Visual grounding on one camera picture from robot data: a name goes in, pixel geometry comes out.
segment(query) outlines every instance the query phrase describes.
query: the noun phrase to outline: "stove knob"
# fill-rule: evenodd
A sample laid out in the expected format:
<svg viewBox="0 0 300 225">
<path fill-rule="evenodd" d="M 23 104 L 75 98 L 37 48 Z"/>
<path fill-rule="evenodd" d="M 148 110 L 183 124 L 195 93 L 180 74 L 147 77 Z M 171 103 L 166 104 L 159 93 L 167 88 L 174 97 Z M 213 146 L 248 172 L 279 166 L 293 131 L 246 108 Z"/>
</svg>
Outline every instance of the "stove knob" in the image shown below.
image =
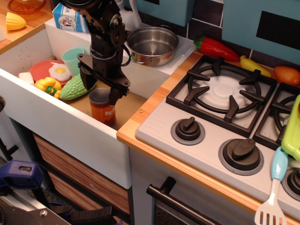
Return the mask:
<svg viewBox="0 0 300 225">
<path fill-rule="evenodd" d="M 180 121 L 175 129 L 176 135 L 185 141 L 194 141 L 200 137 L 201 131 L 199 124 L 194 117 Z"/>
<path fill-rule="evenodd" d="M 260 153 L 253 139 L 234 139 L 223 148 L 225 161 L 242 171 L 255 169 L 260 164 Z"/>
<path fill-rule="evenodd" d="M 300 170 L 292 172 L 287 177 L 287 185 L 297 195 L 300 195 Z"/>
</svg>

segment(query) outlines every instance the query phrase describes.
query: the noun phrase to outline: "toy fried egg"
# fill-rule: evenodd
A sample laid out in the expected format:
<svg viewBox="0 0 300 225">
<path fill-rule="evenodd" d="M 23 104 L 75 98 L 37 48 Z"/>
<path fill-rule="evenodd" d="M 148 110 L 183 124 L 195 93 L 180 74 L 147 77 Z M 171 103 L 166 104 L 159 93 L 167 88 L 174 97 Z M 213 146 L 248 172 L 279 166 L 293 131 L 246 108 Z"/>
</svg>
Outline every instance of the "toy fried egg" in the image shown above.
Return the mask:
<svg viewBox="0 0 300 225">
<path fill-rule="evenodd" d="M 48 71 L 50 77 L 60 82 L 66 81 L 71 77 L 71 73 L 65 64 L 53 64 Z"/>
</svg>

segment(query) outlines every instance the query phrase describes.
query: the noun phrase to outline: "toy corn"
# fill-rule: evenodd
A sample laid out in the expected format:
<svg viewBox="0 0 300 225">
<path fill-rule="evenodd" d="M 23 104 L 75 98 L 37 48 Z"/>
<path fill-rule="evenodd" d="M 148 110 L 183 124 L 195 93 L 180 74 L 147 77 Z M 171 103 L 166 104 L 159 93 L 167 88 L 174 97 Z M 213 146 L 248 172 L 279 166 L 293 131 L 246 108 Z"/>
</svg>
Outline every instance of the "toy corn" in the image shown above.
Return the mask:
<svg viewBox="0 0 300 225">
<path fill-rule="evenodd" d="M 6 14 L 6 29 L 19 30 L 26 26 L 26 21 L 17 14 L 8 12 Z"/>
</svg>

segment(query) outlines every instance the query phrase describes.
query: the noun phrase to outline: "yellow pepper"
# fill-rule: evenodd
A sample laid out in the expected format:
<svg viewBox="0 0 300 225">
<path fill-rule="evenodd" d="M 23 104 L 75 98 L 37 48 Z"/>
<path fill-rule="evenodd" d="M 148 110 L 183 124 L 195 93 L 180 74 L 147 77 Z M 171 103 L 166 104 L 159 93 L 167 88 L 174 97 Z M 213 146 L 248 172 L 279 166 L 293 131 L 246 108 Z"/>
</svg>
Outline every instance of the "yellow pepper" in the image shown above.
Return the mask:
<svg viewBox="0 0 300 225">
<path fill-rule="evenodd" d="M 55 98 L 60 98 L 61 84 L 52 77 L 38 80 L 34 86 Z"/>
<path fill-rule="evenodd" d="M 245 55 L 240 57 L 240 66 L 243 69 L 247 69 L 249 71 L 254 71 L 256 69 L 261 71 L 261 75 L 271 77 L 271 73 L 265 68 L 261 67 L 258 63 L 254 62 L 252 59 L 248 59 Z"/>
</svg>

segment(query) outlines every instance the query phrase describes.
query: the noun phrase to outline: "spatula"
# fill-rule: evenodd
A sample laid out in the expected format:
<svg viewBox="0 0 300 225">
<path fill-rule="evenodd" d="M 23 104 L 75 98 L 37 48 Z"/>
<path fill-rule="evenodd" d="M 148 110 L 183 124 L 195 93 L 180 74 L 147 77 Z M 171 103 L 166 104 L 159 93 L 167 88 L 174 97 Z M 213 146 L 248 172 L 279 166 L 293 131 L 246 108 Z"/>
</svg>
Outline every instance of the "spatula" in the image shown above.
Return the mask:
<svg viewBox="0 0 300 225">
<path fill-rule="evenodd" d="M 272 186 L 269 199 L 256 211 L 256 225 L 286 225 L 285 215 L 278 205 L 278 192 L 282 179 L 285 176 L 288 164 L 288 155 L 281 146 L 275 151 L 272 160 L 271 177 Z"/>
</svg>

